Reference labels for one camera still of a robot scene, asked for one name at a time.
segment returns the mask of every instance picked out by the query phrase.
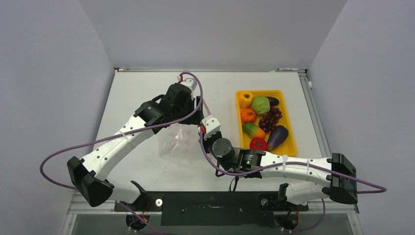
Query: cable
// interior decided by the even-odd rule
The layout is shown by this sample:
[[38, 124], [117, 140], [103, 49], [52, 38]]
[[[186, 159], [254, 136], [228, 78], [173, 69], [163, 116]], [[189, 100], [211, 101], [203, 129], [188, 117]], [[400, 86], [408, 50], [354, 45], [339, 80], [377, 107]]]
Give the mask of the cable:
[[[281, 166], [281, 165], [283, 164], [283, 163], [276, 163], [276, 164], [271, 164], [271, 165], [267, 165], [267, 166], [262, 166], [262, 167], [259, 167], [259, 168], [255, 169], [255, 170], [251, 170], [251, 171], [247, 171], [247, 172], [243, 172], [243, 173], [232, 173], [232, 172], [227, 172], [227, 171], [224, 171], [224, 170], [222, 170], [221, 168], [217, 167], [217, 166], [215, 165], [215, 163], [213, 163], [213, 162], [212, 162], [212, 160], [208, 157], [208, 155], [207, 155], [207, 153], [206, 153], [206, 151], [205, 151], [205, 148], [204, 148], [204, 146], [203, 146], [203, 138], [204, 138], [204, 137], [203, 137], [203, 133], [202, 133], [202, 132], [200, 132], [199, 143], [200, 143], [200, 146], [201, 146], [201, 148], [202, 148], [202, 152], [203, 152], [203, 154], [204, 154], [205, 158], [207, 159], [207, 161], [210, 163], [210, 165], [211, 165], [212, 167], [214, 167], [215, 169], [217, 169], [219, 172], [224, 173], [225, 175], [230, 175], [230, 176], [239, 176], [239, 177], [242, 177], [242, 176], [246, 176], [246, 175], [249, 175], [249, 174], [253, 174], [253, 173], [256, 173], [256, 172], [259, 172], [259, 171], [265, 170], [265, 169], [269, 169], [269, 168], [274, 168], [274, 167], [277, 167], [277, 166]], [[304, 165], [304, 166], [307, 166], [307, 163], [301, 163], [301, 162], [287, 162], [286, 164], [287, 164], [287, 165]], [[368, 186], [371, 186], [371, 187], [373, 187], [373, 188], [377, 188], [377, 189], [379, 189], [379, 190], [369, 190], [369, 191], [358, 191], [358, 192], [357, 192], [358, 194], [364, 194], [364, 193], [381, 193], [381, 192], [386, 192], [386, 190], [387, 190], [387, 189], [386, 189], [385, 187], [383, 187], [383, 186], [379, 186], [379, 185], [376, 185], [376, 184], [373, 184], [373, 183], [367, 182], [367, 181], [365, 181], [365, 180], [361, 180], [361, 179], [358, 179], [358, 178], [355, 178], [355, 177], [352, 177], [352, 176], [348, 176], [348, 175], [345, 175], [345, 174], [342, 174], [342, 173], [336, 172], [336, 171], [334, 171], [334, 170], [325, 169], [325, 168], [323, 168], [323, 167], [320, 167], [320, 166], [317, 166], [317, 165], [313, 165], [313, 164], [308, 164], [308, 166], [309, 166], [309, 167], [312, 167], [312, 168], [314, 168], [314, 169], [317, 169], [317, 170], [322, 170], [322, 171], [325, 171], [325, 172], [331, 173], [331, 174], [333, 174], [333, 175], [338, 175], [338, 176], [344, 177], [344, 178], [346, 178], [346, 179], [353, 180], [353, 181], [359, 182], [359, 183], [361, 183], [361, 184], [368, 185]]]
[[225, 175], [224, 173], [222, 173], [222, 174], [218, 174], [218, 170], [216, 170], [216, 171], [215, 171], [215, 176], [216, 176], [216, 177], [221, 177], [221, 176], [224, 176], [224, 175]]
[[206, 113], [209, 116], [210, 115], [210, 110], [209, 110], [208, 105], [206, 104], [205, 100], [203, 100], [203, 106], [205, 107]]
[[[127, 131], [127, 132], [124, 132], [124, 135], [134, 134], [134, 133], [137, 133], [137, 132], [140, 132], [140, 131], [150, 130], [150, 129], [154, 129], [154, 128], [166, 127], [166, 126], [169, 126], [171, 124], [178, 123], [178, 122], [181, 122], [181, 121], [184, 121], [184, 120], [188, 119], [189, 117], [191, 117], [193, 114], [195, 114], [199, 110], [200, 106], [203, 103], [203, 89], [202, 89], [202, 84], [200, 83], [200, 80], [194, 74], [192, 74], [190, 72], [182, 72], [180, 75], [183, 75], [183, 74], [188, 74], [188, 75], [192, 76], [195, 79], [195, 81], [197, 82], [197, 84], [199, 85], [200, 100], [197, 103], [196, 108], [190, 114], [188, 114], [185, 117], [180, 118], [178, 120], [171, 121], [171, 122], [167, 122], [167, 123], [163, 123], [163, 124], [158, 124], [158, 125], [154, 125], [154, 126], [147, 126], [147, 127], [143, 127], [143, 128], [136, 129], [136, 130], [132, 130], [132, 131]], [[70, 185], [65, 185], [65, 184], [59, 183], [59, 182], [51, 179], [49, 176], [47, 176], [46, 173], [45, 173], [45, 171], [44, 171], [44, 169], [43, 169], [44, 166], [45, 166], [45, 163], [47, 161], [49, 161], [49, 159], [53, 158], [54, 156], [56, 156], [58, 154], [61, 154], [61, 153], [64, 153], [64, 152], [67, 152], [67, 151], [70, 151], [70, 150], [78, 149], [78, 148], [83, 148], [83, 147], [86, 147], [86, 146], [89, 146], [89, 145], [101, 143], [101, 142], [104, 142], [104, 141], [109, 141], [109, 140], [116, 139], [116, 138], [119, 138], [119, 137], [123, 137], [123, 134], [118, 134], [118, 135], [113, 135], [113, 136], [105, 137], [105, 138], [102, 138], [102, 139], [99, 139], [99, 140], [96, 140], [96, 141], [92, 141], [92, 142], [84, 143], [84, 144], [80, 144], [80, 145], [75, 145], [75, 146], [68, 147], [68, 148], [64, 148], [62, 150], [59, 150], [57, 152], [54, 152], [54, 153], [50, 154], [49, 156], [47, 156], [42, 161], [42, 163], [40, 164], [40, 167], [39, 167], [40, 173], [41, 173], [41, 175], [46, 180], [48, 180], [49, 182], [51, 182], [51, 183], [53, 183], [55, 185], [58, 185], [58, 186], [61, 186], [61, 187], [64, 187], [64, 188], [70, 188], [70, 189], [77, 190], [77, 188], [74, 187], [74, 186], [70, 186]]]
[[[235, 180], [235, 184], [233, 185], [233, 189], [231, 190], [231, 186], [232, 186], [232, 182]], [[235, 178], [233, 178], [231, 180], [231, 183], [229, 184], [229, 188], [228, 191], [229, 192], [235, 192], [236, 191], [236, 186], [238, 185], [238, 181], [239, 181], [239, 177], [235, 176]]]
[[150, 229], [152, 229], [153, 231], [155, 231], [155, 233], [151, 233], [151, 232], [142, 232], [142, 231], [137, 231], [137, 233], [139, 234], [159, 234], [159, 235], [171, 235], [171, 234], [163, 234], [161, 233], [158, 229], [156, 229], [155, 227], [153, 227], [152, 225], [150, 225], [149, 223], [145, 222], [145, 220], [143, 218], [141, 218], [137, 213], [135, 213], [131, 208], [129, 208], [128, 206], [122, 204], [121, 202], [118, 202], [118, 204], [120, 206], [122, 206], [123, 208], [125, 208], [127, 211], [131, 212], [135, 217], [137, 217], [137, 219], [139, 221], [141, 221], [141, 223], [145, 224], [146, 226], [148, 226]]
[[[193, 114], [195, 114], [196, 112], [197, 112], [197, 110], [199, 110], [199, 108], [200, 108], [200, 106], [202, 105], [202, 103], [204, 104], [204, 106], [205, 106], [205, 108], [206, 108], [206, 110], [207, 110], [207, 113], [210, 115], [210, 111], [209, 111], [209, 109], [208, 109], [208, 107], [207, 107], [207, 105], [206, 105], [206, 103], [203, 101], [203, 89], [202, 89], [202, 85], [201, 85], [201, 83], [200, 83], [200, 81], [199, 81], [199, 79], [194, 75], [194, 74], [192, 74], [192, 73], [190, 73], [190, 72], [182, 72], [181, 74], [180, 74], [180, 76], [181, 76], [181, 78], [183, 78], [183, 74], [188, 74], [188, 75], [190, 75], [190, 76], [192, 76], [194, 79], [195, 79], [195, 81], [198, 83], [198, 85], [199, 85], [199, 89], [200, 89], [200, 101], [198, 102], [198, 104], [197, 104], [197, 106], [196, 106], [196, 108], [190, 113], [190, 114], [188, 114], [187, 116], [185, 116], [185, 117], [183, 117], [183, 118], [180, 118], [180, 119], [178, 119], [178, 120], [176, 120], [176, 121], [171, 121], [171, 122], [168, 122], [168, 123], [163, 123], [163, 124], [158, 124], [158, 125], [154, 125], [154, 126], [148, 126], [148, 127], [144, 127], [144, 128], [140, 128], [140, 129], [136, 129], [136, 130], [132, 130], [132, 131], [128, 131], [128, 132], [125, 132], [124, 134], [125, 135], [129, 135], [129, 134], [134, 134], [134, 133], [137, 133], [137, 132], [140, 132], [140, 131], [145, 131], [145, 130], [149, 130], [149, 129], [154, 129], [154, 128], [161, 128], [161, 127], [166, 127], [166, 126], [169, 126], [169, 125], [171, 125], [171, 124], [174, 124], [174, 123], [177, 123], [177, 122], [181, 122], [181, 121], [183, 121], [183, 120], [186, 120], [187, 118], [189, 118], [189, 117], [191, 117]], [[69, 186], [69, 185], [65, 185], [65, 184], [62, 184], [62, 183], [59, 183], [59, 182], [57, 182], [57, 181], [55, 181], [55, 180], [53, 180], [53, 179], [51, 179], [50, 177], [48, 177], [46, 174], [45, 174], [45, 172], [44, 172], [44, 165], [45, 165], [45, 163], [49, 160], [49, 159], [51, 159], [52, 157], [54, 157], [54, 156], [56, 156], [56, 155], [58, 155], [58, 154], [61, 154], [61, 153], [64, 153], [64, 152], [67, 152], [67, 151], [70, 151], [70, 150], [73, 150], [73, 149], [78, 149], [78, 148], [82, 148], [82, 147], [86, 147], [86, 146], [89, 146], [89, 145], [93, 145], [93, 144], [97, 144], [97, 143], [100, 143], [100, 142], [104, 142], [104, 141], [108, 141], [108, 140], [112, 140], [112, 139], [116, 139], [116, 138], [119, 138], [119, 137], [123, 137], [123, 135], [122, 134], [118, 134], [118, 135], [113, 135], [113, 136], [110, 136], [110, 137], [106, 137], [106, 138], [102, 138], [102, 139], [99, 139], [99, 140], [96, 140], [96, 141], [92, 141], [92, 142], [89, 142], [89, 143], [85, 143], [85, 144], [80, 144], [80, 145], [76, 145], [76, 146], [72, 146], [72, 147], [68, 147], [68, 148], [65, 148], [65, 149], [62, 149], [62, 150], [59, 150], [59, 151], [57, 151], [57, 152], [55, 152], [55, 153], [52, 153], [51, 155], [49, 155], [49, 156], [47, 156], [42, 162], [41, 162], [41, 165], [40, 165], [40, 173], [41, 173], [41, 175], [45, 178], [45, 179], [47, 179], [48, 181], [50, 181], [51, 183], [53, 183], [53, 184], [56, 184], [56, 185], [58, 185], [58, 186], [61, 186], [61, 187], [65, 187], [65, 188], [70, 188], [70, 189], [77, 189], [76, 187], [73, 187], [73, 186]], [[243, 173], [232, 173], [232, 172], [227, 172], [227, 171], [224, 171], [224, 170], [222, 170], [221, 168], [219, 168], [218, 166], [216, 166], [213, 162], [212, 162], [212, 160], [208, 157], [208, 155], [207, 155], [207, 153], [206, 153], [206, 151], [205, 151], [205, 149], [204, 149], [204, 146], [203, 146], [203, 133], [202, 132], [200, 132], [200, 139], [199, 139], [199, 143], [200, 143], [200, 146], [201, 146], [201, 148], [202, 148], [202, 152], [203, 152], [203, 154], [204, 154], [204, 156], [205, 156], [205, 158], [207, 159], [207, 161], [210, 163], [210, 165], [212, 166], [212, 167], [214, 167], [216, 170], [218, 170], [219, 172], [221, 172], [221, 173], [223, 173], [223, 174], [226, 174], [226, 175], [230, 175], [230, 176], [236, 176], [236, 177], [242, 177], [242, 176], [246, 176], [246, 175], [249, 175], [249, 174], [253, 174], [253, 173], [256, 173], [256, 172], [259, 172], [259, 171], [262, 171], [262, 170], [265, 170], [265, 169], [269, 169], [269, 168], [273, 168], [273, 167], [276, 167], [276, 166], [281, 166], [283, 163], [278, 163], [278, 164], [271, 164], [271, 165], [268, 165], [268, 166], [264, 166], [264, 167], [259, 167], [259, 168], [257, 168], [257, 169], [255, 169], [255, 170], [251, 170], [251, 171], [247, 171], [247, 172], [243, 172]], [[301, 163], [301, 162], [289, 162], [289, 163], [286, 163], [287, 165], [305, 165], [305, 166], [307, 166], [307, 164], [306, 163]], [[365, 185], [368, 185], [368, 186], [371, 186], [371, 187], [373, 187], [373, 188], [377, 188], [377, 189], [379, 189], [379, 190], [366, 190], [366, 191], [360, 191], [360, 192], [357, 192], [357, 193], [359, 193], [359, 194], [365, 194], [365, 193], [382, 193], [382, 192], [385, 192], [387, 189], [385, 188], [385, 187], [382, 187], [382, 186], [379, 186], [379, 185], [376, 185], [376, 184], [373, 184], [373, 183], [370, 183], [370, 182], [367, 182], [367, 181], [364, 181], [364, 180], [360, 180], [360, 179], [357, 179], [357, 178], [355, 178], [355, 177], [351, 177], [351, 176], [348, 176], [348, 175], [345, 175], [345, 174], [341, 174], [341, 173], [338, 173], [338, 172], [336, 172], [336, 171], [333, 171], [333, 170], [328, 170], [328, 169], [325, 169], [325, 168], [323, 168], [323, 167], [320, 167], [320, 166], [317, 166], [317, 165], [313, 165], [313, 164], [309, 164], [308, 165], [309, 167], [312, 167], [312, 168], [315, 168], [315, 169], [318, 169], [318, 170], [322, 170], [322, 171], [325, 171], [325, 172], [328, 172], [328, 173], [331, 173], [331, 174], [334, 174], [334, 175], [338, 175], [338, 176], [341, 176], [341, 177], [344, 177], [344, 178], [346, 178], [346, 179], [349, 179], [349, 180], [354, 180], [354, 181], [356, 181], [356, 182], [359, 182], [359, 183], [362, 183], [362, 184], [365, 184]], [[313, 229], [313, 228], [315, 228], [316, 226], [318, 226], [321, 222], [322, 222], [322, 220], [323, 220], [323, 218], [324, 218], [324, 215], [325, 215], [325, 203], [324, 203], [324, 200], [322, 199], [322, 202], [323, 202], [323, 215], [322, 215], [322, 217], [321, 217], [321, 219], [315, 224], [315, 225], [313, 225], [313, 226], [311, 226], [310, 228], [307, 228], [307, 229], [302, 229], [302, 230], [296, 230], [295, 232], [301, 232], [301, 231], [306, 231], [306, 230], [310, 230], [310, 229]], [[142, 223], [144, 223], [146, 226], [148, 226], [149, 228], [151, 228], [151, 229], [153, 229], [155, 232], [156, 232], [156, 234], [159, 234], [159, 235], [163, 235], [160, 231], [158, 231], [156, 228], [154, 228], [153, 226], [151, 226], [149, 223], [147, 223], [145, 220], [143, 220], [137, 213], [135, 213], [132, 209], [130, 209], [128, 206], [126, 206], [126, 205], [124, 205], [124, 204], [122, 204], [122, 203], [120, 203], [120, 205], [122, 206], [122, 207], [124, 207], [126, 210], [128, 210], [129, 212], [131, 212], [135, 217], [137, 217]], [[140, 232], [140, 233], [143, 233], [143, 234], [155, 234], [155, 233], [148, 233], [148, 232]]]
[[324, 199], [322, 199], [322, 203], [323, 203], [323, 214], [322, 214], [321, 218], [317, 221], [317, 223], [315, 223], [313, 226], [310, 226], [310, 227], [305, 228], [305, 229], [295, 229], [295, 230], [289, 230], [289, 229], [286, 229], [286, 228], [282, 228], [282, 229], [284, 231], [288, 231], [288, 232], [291, 231], [292, 233], [298, 233], [298, 232], [305, 232], [305, 231], [311, 230], [311, 229], [319, 226], [322, 223], [322, 221], [324, 219], [324, 216], [325, 216], [325, 203], [324, 203]]
[[296, 218], [298, 218], [298, 220], [297, 220], [297, 224], [298, 224], [299, 219], [300, 219], [300, 217], [299, 217], [299, 213], [300, 213], [300, 209], [297, 207], [297, 214], [296, 214], [296, 216], [294, 216], [294, 218], [293, 218], [293, 220], [295, 220]]

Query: black mounting plate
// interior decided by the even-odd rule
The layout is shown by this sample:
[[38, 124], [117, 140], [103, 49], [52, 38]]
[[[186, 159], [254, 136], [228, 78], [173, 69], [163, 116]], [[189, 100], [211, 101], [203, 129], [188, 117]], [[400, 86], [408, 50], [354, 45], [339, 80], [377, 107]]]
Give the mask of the black mounting plate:
[[[146, 197], [142, 197], [142, 199], [139, 197], [140, 200], [127, 205], [135, 211], [162, 211], [162, 226], [229, 226], [242, 224], [269, 226], [265, 212], [288, 212], [293, 210], [292, 204], [278, 202], [277, 197], [277, 191], [148, 191]], [[263, 198], [269, 200], [266, 209], [261, 205]], [[156, 207], [157, 199], [163, 200], [161, 207]], [[150, 201], [150, 208], [147, 208], [147, 200]], [[299, 206], [299, 210], [307, 211], [308, 206]], [[126, 212], [126, 209], [115, 204], [114, 211]]]

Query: red grapes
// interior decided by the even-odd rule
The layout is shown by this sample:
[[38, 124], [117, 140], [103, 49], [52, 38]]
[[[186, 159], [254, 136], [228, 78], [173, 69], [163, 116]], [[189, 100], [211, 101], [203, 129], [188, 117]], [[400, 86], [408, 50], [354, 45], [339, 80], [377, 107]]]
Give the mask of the red grapes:
[[278, 123], [278, 120], [282, 118], [282, 112], [279, 108], [274, 106], [270, 107], [270, 111], [262, 116], [262, 119], [259, 120], [259, 127], [265, 132], [268, 133], [272, 131]]

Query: white bracket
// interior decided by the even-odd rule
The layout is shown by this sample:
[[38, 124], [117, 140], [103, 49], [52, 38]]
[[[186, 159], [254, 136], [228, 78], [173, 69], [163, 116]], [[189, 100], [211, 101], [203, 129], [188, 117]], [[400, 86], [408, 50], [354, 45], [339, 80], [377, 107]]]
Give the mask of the white bracket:
[[216, 132], [220, 131], [220, 123], [217, 118], [213, 117], [213, 115], [209, 115], [206, 118], [202, 119], [202, 125], [206, 130], [204, 136], [205, 140], [213, 136]]

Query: white wall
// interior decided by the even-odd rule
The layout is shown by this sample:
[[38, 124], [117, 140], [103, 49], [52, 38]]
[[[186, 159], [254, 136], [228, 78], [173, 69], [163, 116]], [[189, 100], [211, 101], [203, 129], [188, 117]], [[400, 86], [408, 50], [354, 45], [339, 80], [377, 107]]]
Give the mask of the white wall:
[[80, 0], [117, 67], [308, 68], [346, 0]]
[[[113, 70], [77, 0], [0, 3], [0, 234], [60, 234], [73, 191], [39, 164], [94, 139]], [[69, 183], [67, 159], [85, 153], [46, 172]]]
[[388, 188], [359, 196], [369, 235], [415, 233], [414, 25], [413, 0], [348, 0], [309, 70], [330, 150]]

